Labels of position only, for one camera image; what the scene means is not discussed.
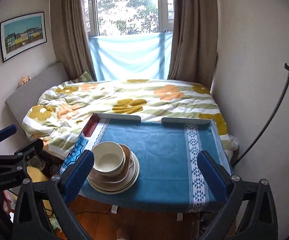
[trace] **plush toy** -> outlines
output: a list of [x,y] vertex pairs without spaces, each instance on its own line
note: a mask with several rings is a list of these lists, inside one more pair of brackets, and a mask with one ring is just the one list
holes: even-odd
[[20,79],[19,83],[18,83],[18,87],[21,87],[22,85],[24,85],[25,83],[27,83],[30,80],[30,76],[24,76]]

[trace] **brown curtain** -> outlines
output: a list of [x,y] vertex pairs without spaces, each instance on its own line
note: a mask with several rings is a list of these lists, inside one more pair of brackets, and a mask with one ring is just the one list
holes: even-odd
[[217,0],[174,0],[168,79],[196,82],[211,88],[217,44]]
[[68,77],[75,79],[88,71],[95,79],[86,32],[83,0],[50,0],[54,52],[64,64]]

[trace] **picture frame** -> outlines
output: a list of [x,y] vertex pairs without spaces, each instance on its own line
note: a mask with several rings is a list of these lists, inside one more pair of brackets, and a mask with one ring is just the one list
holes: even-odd
[[3,62],[46,42],[44,12],[25,14],[0,23]]

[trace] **blue cloth covering window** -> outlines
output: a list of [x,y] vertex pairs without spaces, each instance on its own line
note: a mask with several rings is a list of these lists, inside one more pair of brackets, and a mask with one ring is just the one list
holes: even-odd
[[89,37],[98,81],[167,79],[172,33]]

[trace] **curved black rod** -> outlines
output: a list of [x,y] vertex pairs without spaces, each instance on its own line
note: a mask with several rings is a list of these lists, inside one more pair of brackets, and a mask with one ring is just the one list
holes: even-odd
[[[287,64],[285,64],[285,69],[289,71],[289,66]],[[245,152],[238,158],[236,159],[236,161],[233,163],[233,167],[236,166],[238,164],[239,161],[241,161],[241,159],[248,153],[248,151],[250,151],[250,149],[255,145],[255,143],[259,140],[259,138],[261,137],[261,135],[264,133],[264,131],[266,130],[266,128],[269,126],[269,124],[271,123],[273,117],[275,116],[277,110],[279,109],[281,102],[286,94],[286,90],[288,89],[289,86],[289,73],[288,73],[288,77],[286,80],[286,84],[283,88],[282,94],[279,98],[279,101],[276,105],[276,107],[274,108],[272,114],[270,115],[268,121],[266,122],[265,126],[262,128],[261,132],[258,134],[258,136],[254,139],[254,141],[250,144],[250,146],[245,150]]]

